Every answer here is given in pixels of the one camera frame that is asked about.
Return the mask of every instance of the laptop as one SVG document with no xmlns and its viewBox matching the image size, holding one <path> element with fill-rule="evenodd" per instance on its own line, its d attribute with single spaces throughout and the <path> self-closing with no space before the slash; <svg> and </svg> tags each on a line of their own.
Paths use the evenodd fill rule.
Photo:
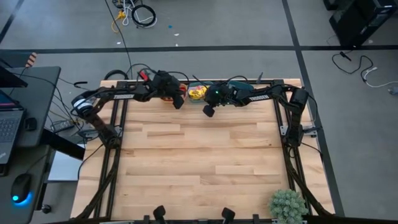
<svg viewBox="0 0 398 224">
<path fill-rule="evenodd" d="M 0 164 L 7 164 L 25 110 L 0 90 Z"/>
</svg>

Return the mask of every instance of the desk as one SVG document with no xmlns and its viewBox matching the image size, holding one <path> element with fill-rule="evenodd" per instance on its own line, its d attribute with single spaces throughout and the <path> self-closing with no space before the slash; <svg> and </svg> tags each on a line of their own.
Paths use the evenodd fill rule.
<svg viewBox="0 0 398 224">
<path fill-rule="evenodd" d="M 284 81 L 301 85 L 299 79 Z M 101 85 L 116 86 L 116 81 Z M 105 121 L 109 122 L 112 107 L 109 102 L 99 113 Z M 203 104 L 188 100 L 180 110 L 160 99 L 129 102 L 112 220 L 142 220 L 144 215 L 153 219 L 159 205 L 164 205 L 167 220 L 221 219 L 224 207 L 236 212 L 235 219 L 252 219 L 254 213 L 273 218 L 267 205 L 271 195 L 289 188 L 273 101 L 219 107 L 213 118 L 202 109 Z M 302 123 L 310 121 L 306 109 Z M 303 142 L 317 146 L 309 136 Z M 90 142 L 85 157 L 100 144 Z M 308 188 L 333 213 L 319 153 L 307 146 L 299 151 Z M 103 156 L 100 149 L 82 167 L 71 217 L 97 191 Z"/>
<path fill-rule="evenodd" d="M 11 72 L 20 74 L 24 68 L 12 68 Z M 24 75 L 43 78 L 51 83 L 57 84 L 60 75 L 60 67 L 42 67 L 28 68 Z M 51 132 L 44 130 L 44 123 L 49 112 L 51 100 L 54 93 L 54 86 L 43 80 L 31 77 L 21 77 L 28 83 L 27 88 L 16 88 L 11 97 L 21 103 L 27 110 L 26 118 L 36 118 L 37 129 L 35 131 L 25 131 L 21 128 L 17 138 L 17 147 L 13 150 L 8 167 L 7 176 L 0 177 L 0 217 L 2 223 L 29 223 L 33 211 L 40 210 L 42 199 L 45 192 L 46 172 L 49 171 L 49 159 L 51 146 L 54 147 L 54 141 L 68 142 Z M 12 88 L 2 88 L 9 93 Z M 66 143 L 66 147 L 74 146 L 72 143 Z M 23 206 L 15 206 L 11 201 L 11 185 L 14 179 L 27 171 L 27 169 L 40 157 L 47 155 L 41 159 L 35 166 L 29 170 L 32 175 L 32 183 L 30 185 L 31 198 L 29 203 Z"/>
</svg>

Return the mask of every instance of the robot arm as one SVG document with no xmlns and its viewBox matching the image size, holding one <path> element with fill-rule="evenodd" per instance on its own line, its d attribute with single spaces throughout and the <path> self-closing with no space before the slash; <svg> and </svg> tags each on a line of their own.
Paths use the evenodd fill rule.
<svg viewBox="0 0 398 224">
<path fill-rule="evenodd" d="M 290 101 L 286 101 L 282 94 L 291 91 Z M 212 117 L 214 107 L 219 105 L 246 106 L 251 102 L 261 100 L 277 100 L 284 108 L 292 113 L 292 120 L 287 129 L 284 141 L 291 147 L 301 145 L 303 138 L 303 126 L 300 124 L 301 116 L 308 100 L 308 92 L 303 88 L 291 85 L 275 85 L 254 90 L 243 90 L 234 86 L 228 86 L 226 83 L 219 83 L 208 88 L 205 95 L 205 101 L 208 103 L 203 112 Z"/>
<path fill-rule="evenodd" d="M 120 147 L 118 134 L 113 126 L 105 124 L 97 115 L 103 106 L 111 100 L 136 100 L 147 102 L 153 97 L 171 97 L 176 109 L 184 103 L 184 92 L 180 89 L 180 82 L 167 72 L 159 71 L 153 80 L 146 80 L 142 84 L 124 86 L 124 88 L 101 87 L 97 90 L 86 91 L 72 101 L 73 110 L 77 115 L 90 123 L 98 132 L 98 136 L 108 149 Z"/>
</svg>

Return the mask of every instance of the wooden tabletop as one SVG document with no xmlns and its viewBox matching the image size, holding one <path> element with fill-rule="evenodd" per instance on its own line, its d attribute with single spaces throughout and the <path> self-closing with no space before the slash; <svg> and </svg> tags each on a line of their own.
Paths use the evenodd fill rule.
<svg viewBox="0 0 398 224">
<path fill-rule="evenodd" d="M 301 85 L 299 79 L 284 81 Z M 116 82 L 102 81 L 101 86 Z M 107 122 L 112 106 L 107 103 L 99 113 Z M 188 100 L 180 110 L 160 99 L 129 102 L 112 220 L 142 220 L 144 215 L 153 219 L 159 205 L 164 205 L 168 220 L 221 219 L 224 207 L 234 210 L 237 219 L 252 218 L 254 213 L 274 218 L 268 208 L 270 197 L 289 185 L 272 100 L 242 108 L 218 107 L 212 118 L 202 109 L 203 104 Z M 307 109 L 302 123 L 311 124 Z M 304 136 L 303 142 L 317 147 L 316 138 Z M 88 143 L 85 157 L 100 144 Z M 333 213 L 320 154 L 304 145 L 299 151 L 308 188 Z M 100 149 L 81 168 L 71 217 L 97 191 L 103 155 Z"/>
</svg>

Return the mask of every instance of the green plant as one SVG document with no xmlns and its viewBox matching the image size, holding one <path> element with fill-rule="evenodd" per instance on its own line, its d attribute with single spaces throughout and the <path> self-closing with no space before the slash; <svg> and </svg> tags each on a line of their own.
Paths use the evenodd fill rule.
<svg viewBox="0 0 398 224">
<path fill-rule="evenodd" d="M 282 224 L 301 224 L 302 215 L 308 213 L 305 201 L 293 190 L 277 190 L 269 204 L 271 214 Z"/>
</svg>

